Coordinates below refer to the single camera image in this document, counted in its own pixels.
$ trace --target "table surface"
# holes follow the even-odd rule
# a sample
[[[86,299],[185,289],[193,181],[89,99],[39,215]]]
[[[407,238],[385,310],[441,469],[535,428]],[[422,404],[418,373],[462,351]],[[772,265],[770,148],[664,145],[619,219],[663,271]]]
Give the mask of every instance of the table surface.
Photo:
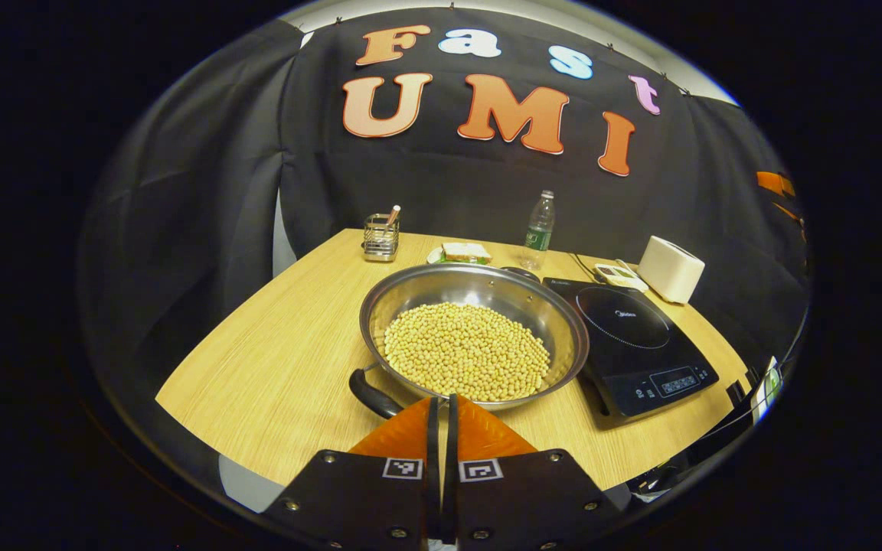
[[[362,239],[360,230],[343,230],[267,283],[176,367],[158,404],[207,445],[277,484],[289,484],[319,449],[348,450],[376,429],[383,419],[348,386],[353,370],[374,362],[358,327],[360,304],[390,273],[424,264],[442,242],[466,240],[402,233],[394,262],[368,262]],[[519,266],[520,246],[475,242],[493,255],[493,266]],[[615,264],[581,259],[588,266]],[[558,251],[549,251],[543,268],[533,272],[540,279],[591,280],[573,257]],[[733,408],[725,389],[735,380],[750,390],[740,357],[710,322],[652,290],[646,296],[696,343],[720,374],[717,384],[631,421],[602,415],[599,398],[580,377],[539,400],[496,412],[537,449],[566,449],[602,489],[658,466],[713,428]],[[367,380],[403,406],[417,400],[385,370],[370,370]]]

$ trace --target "pile of beans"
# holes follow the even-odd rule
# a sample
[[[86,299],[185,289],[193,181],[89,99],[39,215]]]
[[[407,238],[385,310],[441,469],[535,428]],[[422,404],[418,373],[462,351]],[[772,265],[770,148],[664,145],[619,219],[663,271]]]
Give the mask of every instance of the pile of beans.
[[[525,398],[550,369],[540,338],[484,306],[419,306],[386,329],[386,359],[397,373],[440,394],[473,401]]]

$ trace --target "pink letter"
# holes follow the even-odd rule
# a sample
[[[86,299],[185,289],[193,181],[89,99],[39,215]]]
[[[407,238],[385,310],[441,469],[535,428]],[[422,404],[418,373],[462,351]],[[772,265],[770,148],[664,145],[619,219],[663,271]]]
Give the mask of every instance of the pink letter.
[[[643,77],[633,77],[631,74],[629,74],[628,80],[635,84],[635,94],[638,95],[638,103],[641,103],[642,107],[646,111],[651,112],[652,115],[658,115],[658,105],[652,103],[652,96],[655,95],[655,90],[652,90],[648,81]]]

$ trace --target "black induction cooktop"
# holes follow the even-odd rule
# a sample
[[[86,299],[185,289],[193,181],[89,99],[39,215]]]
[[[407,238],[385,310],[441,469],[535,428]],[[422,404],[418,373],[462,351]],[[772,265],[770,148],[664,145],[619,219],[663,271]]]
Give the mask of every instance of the black induction cooktop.
[[[591,339],[581,376],[597,387],[606,415],[640,416],[720,380],[676,324],[627,287],[545,278],[577,310]]]

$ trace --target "pan handle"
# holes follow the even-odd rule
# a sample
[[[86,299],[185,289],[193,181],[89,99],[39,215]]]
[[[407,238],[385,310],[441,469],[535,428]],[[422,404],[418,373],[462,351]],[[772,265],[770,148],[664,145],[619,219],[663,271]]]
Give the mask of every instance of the pan handle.
[[[355,370],[349,376],[349,390],[353,391],[365,407],[370,408],[374,414],[382,416],[383,419],[389,419],[403,410],[393,398],[367,383],[365,370]]]

